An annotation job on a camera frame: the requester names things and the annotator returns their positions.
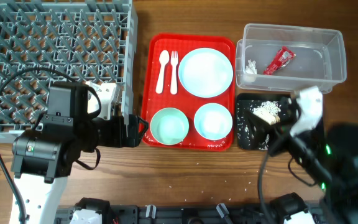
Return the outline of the green bowl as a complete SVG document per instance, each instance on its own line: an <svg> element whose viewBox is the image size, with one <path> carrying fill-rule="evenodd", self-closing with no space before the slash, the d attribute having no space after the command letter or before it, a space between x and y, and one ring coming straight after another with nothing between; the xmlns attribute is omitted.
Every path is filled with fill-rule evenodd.
<svg viewBox="0 0 358 224"><path fill-rule="evenodd" d="M189 132L186 115L176 108L163 108L157 111L150 123L150 132L160 144L173 146L182 142Z"/></svg>

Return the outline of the red sauce packet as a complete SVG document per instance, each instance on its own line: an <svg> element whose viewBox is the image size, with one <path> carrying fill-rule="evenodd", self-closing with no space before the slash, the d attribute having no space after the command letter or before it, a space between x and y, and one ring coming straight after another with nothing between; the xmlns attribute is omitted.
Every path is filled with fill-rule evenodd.
<svg viewBox="0 0 358 224"><path fill-rule="evenodd" d="M283 46L274 56L272 62L264 70L264 75L272 75L276 70L285 67L291 60L296 57L288 47Z"/></svg>

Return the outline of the white tissue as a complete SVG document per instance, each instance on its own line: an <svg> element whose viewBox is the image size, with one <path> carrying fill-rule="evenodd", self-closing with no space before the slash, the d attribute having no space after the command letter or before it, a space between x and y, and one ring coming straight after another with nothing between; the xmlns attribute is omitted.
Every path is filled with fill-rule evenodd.
<svg viewBox="0 0 358 224"><path fill-rule="evenodd" d="M245 72L248 74L256 75L257 74L256 61L248 60L248 64L246 65Z"/></svg>

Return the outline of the white plastic spoon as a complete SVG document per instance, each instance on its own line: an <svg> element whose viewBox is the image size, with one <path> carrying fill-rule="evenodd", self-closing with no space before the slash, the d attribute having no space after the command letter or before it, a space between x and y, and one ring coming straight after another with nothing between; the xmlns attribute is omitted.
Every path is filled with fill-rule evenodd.
<svg viewBox="0 0 358 224"><path fill-rule="evenodd" d="M165 66L169 62L170 56L167 50L163 50L159 56L160 62L160 71L158 74L158 80L155 88L155 92L157 94L161 94L163 92L163 83L164 83L164 75L165 75Z"/></svg>

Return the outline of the white plastic fork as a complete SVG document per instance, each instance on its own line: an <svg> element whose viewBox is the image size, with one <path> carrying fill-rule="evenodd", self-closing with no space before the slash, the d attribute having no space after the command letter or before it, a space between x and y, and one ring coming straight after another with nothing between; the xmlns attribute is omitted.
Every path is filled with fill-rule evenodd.
<svg viewBox="0 0 358 224"><path fill-rule="evenodd" d="M176 95L178 92L178 85L177 85L178 52L177 51L172 51L170 62L171 62L171 66L172 66L170 93L172 95Z"/></svg>

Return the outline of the large light blue plate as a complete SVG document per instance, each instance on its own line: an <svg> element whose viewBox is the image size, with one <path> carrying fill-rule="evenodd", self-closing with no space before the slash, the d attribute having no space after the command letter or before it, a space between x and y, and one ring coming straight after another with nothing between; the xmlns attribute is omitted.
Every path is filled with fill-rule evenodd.
<svg viewBox="0 0 358 224"><path fill-rule="evenodd" d="M220 51L198 48L181 60L178 78L183 88L199 98L213 98L223 94L234 77L230 60Z"/></svg>

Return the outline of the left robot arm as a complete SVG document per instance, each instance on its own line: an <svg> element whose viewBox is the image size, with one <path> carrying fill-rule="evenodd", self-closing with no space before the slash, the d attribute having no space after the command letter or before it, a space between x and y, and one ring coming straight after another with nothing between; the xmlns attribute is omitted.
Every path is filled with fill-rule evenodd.
<svg viewBox="0 0 358 224"><path fill-rule="evenodd" d="M73 163L85 169L82 152L96 153L99 146L137 147L149 128L144 119L110 116L101 90L78 82L54 82L48 109L39 117L43 128L24 131L12 145L11 170L18 195L12 202L10 223L53 223Z"/></svg>

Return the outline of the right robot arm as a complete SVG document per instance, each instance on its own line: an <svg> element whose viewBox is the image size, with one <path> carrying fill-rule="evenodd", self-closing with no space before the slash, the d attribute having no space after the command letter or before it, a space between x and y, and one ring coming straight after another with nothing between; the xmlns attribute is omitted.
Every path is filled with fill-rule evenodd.
<svg viewBox="0 0 358 224"><path fill-rule="evenodd" d="M316 134L323 118L322 96L287 100L290 117L275 124L246 112L252 145L269 139L264 157L287 151L324 192L320 207L328 223L358 223L358 125L339 123Z"/></svg>

